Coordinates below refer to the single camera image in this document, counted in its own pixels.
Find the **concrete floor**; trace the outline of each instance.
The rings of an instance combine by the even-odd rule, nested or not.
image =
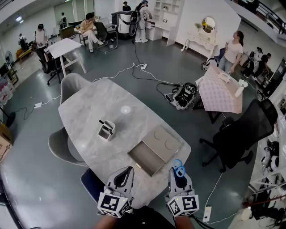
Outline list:
[[[137,53],[142,63],[148,63],[147,71],[155,77],[169,82],[192,82],[204,75],[201,62],[205,59],[187,51],[181,53],[181,47],[166,47],[165,41],[137,44]],[[131,40],[120,41],[118,49],[106,55],[96,51],[90,54],[87,48],[80,48],[88,71],[83,74],[77,64],[71,66],[72,72],[83,75],[89,81],[96,78],[115,76],[120,70],[137,63],[135,47]],[[217,182],[221,168],[220,160],[215,160],[206,168],[203,161],[208,160],[214,151],[199,138],[212,139],[219,130],[223,116],[214,125],[204,110],[176,110],[156,91],[157,83],[137,80],[132,77],[132,70],[121,73],[112,79],[118,85],[135,95],[164,119],[192,147],[185,168],[192,178],[193,187],[199,195],[201,210],[197,217],[203,217],[205,202]],[[137,77],[151,76],[135,70]],[[47,102],[60,95],[60,84],[55,78],[46,85],[49,76],[41,70],[26,79],[16,90],[5,109],[8,112],[27,107],[30,112],[35,103]],[[171,88],[161,85],[160,90],[171,92]],[[243,111],[256,97],[256,91],[249,86],[243,92]],[[24,111],[17,113],[12,129],[15,143],[1,164],[0,174],[12,205],[25,229],[89,229],[100,219],[95,202],[89,197],[80,183],[80,176],[85,168],[59,160],[49,151],[48,137],[62,127],[58,113],[59,99],[36,109],[27,120],[23,120]],[[240,117],[237,114],[226,116]],[[252,147],[256,153],[257,146]],[[219,181],[209,200],[212,206],[211,221],[218,221],[236,213],[251,178],[254,160],[250,165],[239,163],[232,170],[227,170]],[[169,221],[172,217],[164,205],[163,191],[151,203],[150,207],[159,211]],[[211,225],[218,229],[227,229],[232,218]]]

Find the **cup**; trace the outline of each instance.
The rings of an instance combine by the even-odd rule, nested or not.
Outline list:
[[[115,124],[111,121],[104,120],[104,124],[101,125],[97,135],[104,141],[110,141],[114,134]]]

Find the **railing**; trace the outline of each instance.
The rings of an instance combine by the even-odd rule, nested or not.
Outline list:
[[[286,34],[286,23],[271,9],[258,0],[231,0],[257,15],[272,29],[280,34]]]

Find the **hand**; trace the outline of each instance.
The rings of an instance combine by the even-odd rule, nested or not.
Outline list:
[[[234,67],[233,66],[229,69],[228,74],[232,74],[232,73],[234,73]]]

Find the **white robot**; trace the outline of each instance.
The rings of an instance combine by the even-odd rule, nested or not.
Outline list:
[[[131,208],[134,169],[129,166],[111,174],[104,192],[100,193],[97,208],[102,215],[121,218]],[[166,205],[174,217],[190,216],[199,210],[198,196],[192,188],[192,180],[182,175],[176,168],[169,170],[169,193],[165,196]]]

